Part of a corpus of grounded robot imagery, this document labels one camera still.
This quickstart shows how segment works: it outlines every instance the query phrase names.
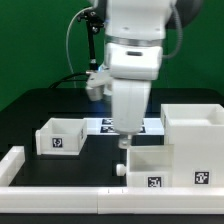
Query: white plastic container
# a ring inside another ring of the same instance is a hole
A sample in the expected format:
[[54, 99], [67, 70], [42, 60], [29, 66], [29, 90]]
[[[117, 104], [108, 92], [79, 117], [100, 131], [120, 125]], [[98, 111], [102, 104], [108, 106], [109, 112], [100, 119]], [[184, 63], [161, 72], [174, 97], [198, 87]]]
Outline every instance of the white plastic container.
[[224, 187], [224, 109], [162, 105], [165, 145], [173, 145], [173, 187]]
[[79, 155], [86, 138], [85, 119], [51, 118], [36, 131], [37, 154]]
[[171, 187], [172, 146], [137, 146], [127, 151], [128, 187]]

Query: small white box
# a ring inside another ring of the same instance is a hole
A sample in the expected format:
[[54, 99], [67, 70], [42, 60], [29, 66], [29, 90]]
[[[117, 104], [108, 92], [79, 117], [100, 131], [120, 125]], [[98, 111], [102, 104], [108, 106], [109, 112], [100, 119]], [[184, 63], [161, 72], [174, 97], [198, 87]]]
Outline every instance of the small white box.
[[128, 187], [171, 187], [172, 146], [132, 146], [127, 150]]
[[51, 118], [36, 131], [37, 154], [79, 155], [87, 138], [85, 119]]

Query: black tabletop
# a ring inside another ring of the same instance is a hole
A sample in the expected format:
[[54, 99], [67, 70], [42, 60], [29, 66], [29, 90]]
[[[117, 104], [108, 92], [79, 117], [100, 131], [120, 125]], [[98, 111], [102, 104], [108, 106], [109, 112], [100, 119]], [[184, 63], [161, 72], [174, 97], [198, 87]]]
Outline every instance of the black tabletop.
[[[159, 117], [162, 103], [224, 104], [208, 89], [153, 89], [146, 117]], [[0, 112], [0, 159], [12, 146], [25, 146], [26, 162], [11, 186], [125, 186], [117, 163], [126, 162], [117, 136], [88, 136], [79, 156], [36, 154], [35, 132], [51, 117], [111, 117], [110, 103], [89, 101], [83, 89], [34, 89]], [[160, 145], [163, 136], [137, 136], [133, 145]], [[0, 223], [223, 223], [224, 216], [0, 214]]]

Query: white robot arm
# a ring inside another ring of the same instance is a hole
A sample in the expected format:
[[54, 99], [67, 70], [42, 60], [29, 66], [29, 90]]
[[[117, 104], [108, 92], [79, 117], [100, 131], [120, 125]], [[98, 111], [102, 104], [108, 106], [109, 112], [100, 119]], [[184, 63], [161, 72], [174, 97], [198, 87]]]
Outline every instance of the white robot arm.
[[142, 126], [162, 62], [162, 43], [178, 0], [90, 0], [105, 13], [105, 59], [112, 82], [114, 128], [128, 148]]

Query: white bin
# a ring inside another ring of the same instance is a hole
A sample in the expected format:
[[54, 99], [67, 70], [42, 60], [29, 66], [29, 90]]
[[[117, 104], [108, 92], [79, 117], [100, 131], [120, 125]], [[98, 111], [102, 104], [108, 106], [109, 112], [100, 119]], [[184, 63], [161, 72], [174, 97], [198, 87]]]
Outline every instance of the white bin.
[[79, 155], [86, 138], [85, 119], [51, 118], [36, 131], [37, 154]]

